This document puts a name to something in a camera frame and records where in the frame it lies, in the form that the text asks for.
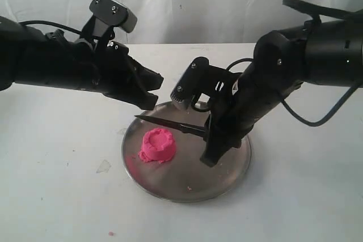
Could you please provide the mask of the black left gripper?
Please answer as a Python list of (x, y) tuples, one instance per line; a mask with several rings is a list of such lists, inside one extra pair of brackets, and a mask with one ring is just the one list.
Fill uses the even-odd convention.
[[(114, 41), (99, 52), (84, 40), (75, 42), (73, 56), (79, 75), (74, 78), (73, 89), (100, 93), (143, 110), (154, 109), (158, 96), (147, 91), (160, 89), (164, 77), (142, 66), (128, 53), (128, 47)], [(130, 63), (146, 91), (130, 83), (133, 75)]]

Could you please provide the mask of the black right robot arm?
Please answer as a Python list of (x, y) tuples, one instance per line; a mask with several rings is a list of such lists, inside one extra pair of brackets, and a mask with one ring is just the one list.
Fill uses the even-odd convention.
[(255, 123), (275, 106), (285, 104), (303, 83), (347, 88), (320, 120), (299, 119), (310, 127), (325, 124), (362, 87), (362, 24), (338, 20), (272, 31), (257, 41), (244, 72), (224, 69), (213, 80), (224, 85), (211, 96), (206, 122), (206, 148), (200, 160), (209, 167), (239, 147)]

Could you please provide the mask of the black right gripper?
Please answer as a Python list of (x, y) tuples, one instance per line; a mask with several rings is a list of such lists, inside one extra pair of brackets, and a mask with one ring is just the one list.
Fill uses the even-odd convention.
[(209, 117), (205, 123), (205, 150), (200, 161), (214, 167), (231, 148), (240, 148), (242, 138), (255, 124), (255, 67), (242, 73), (209, 66), (199, 92), (209, 95)]

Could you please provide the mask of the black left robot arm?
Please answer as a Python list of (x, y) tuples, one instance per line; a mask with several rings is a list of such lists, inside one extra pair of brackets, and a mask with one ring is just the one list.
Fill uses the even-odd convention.
[(129, 55), (127, 46), (109, 45), (112, 30), (97, 43), (69, 42), (61, 30), (47, 34), (1, 18), (1, 90), (13, 83), (100, 93), (151, 110), (163, 77)]

